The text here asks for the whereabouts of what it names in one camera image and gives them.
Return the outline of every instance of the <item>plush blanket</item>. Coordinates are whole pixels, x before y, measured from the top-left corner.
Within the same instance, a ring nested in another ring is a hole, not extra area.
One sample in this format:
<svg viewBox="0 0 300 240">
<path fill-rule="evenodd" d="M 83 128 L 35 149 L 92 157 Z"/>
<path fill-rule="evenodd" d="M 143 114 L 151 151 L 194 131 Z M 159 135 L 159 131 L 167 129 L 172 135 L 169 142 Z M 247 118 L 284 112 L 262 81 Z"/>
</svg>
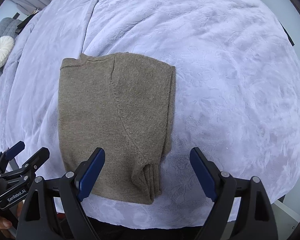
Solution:
<svg viewBox="0 0 300 240">
<path fill-rule="evenodd" d="M 195 146 L 220 170 L 259 176 L 271 202 L 294 186 L 300 62 L 259 0 L 53 0 L 18 37 L 0 77 L 0 151 L 24 141 L 26 150 L 17 156 L 22 164 L 47 147 L 50 159 L 37 174 L 62 176 L 62 59 L 116 52 L 176 67 L 172 148 L 161 162 L 162 195 L 152 205 L 90 195 L 82 203 L 88 216 L 130 228 L 202 225 L 212 202 L 189 163 Z"/>
</svg>

